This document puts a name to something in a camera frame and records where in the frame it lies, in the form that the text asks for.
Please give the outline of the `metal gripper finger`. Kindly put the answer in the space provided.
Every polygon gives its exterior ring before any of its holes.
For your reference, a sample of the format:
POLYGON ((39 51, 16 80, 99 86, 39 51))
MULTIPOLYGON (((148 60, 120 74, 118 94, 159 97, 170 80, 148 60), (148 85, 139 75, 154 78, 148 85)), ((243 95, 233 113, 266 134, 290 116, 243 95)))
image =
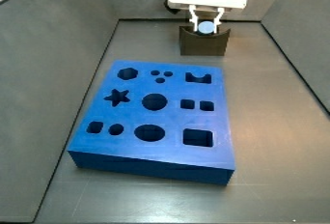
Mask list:
POLYGON ((220 18, 222 18, 222 16, 223 16, 223 14, 224 14, 224 8, 218 8, 218 15, 214 17, 214 25, 215 26, 218 26, 218 25, 220 25, 220 18))
POLYGON ((190 5, 188 11, 190 11, 190 15, 191 15, 190 22, 194 23, 194 26, 198 26, 199 17, 196 15, 196 5, 190 5))

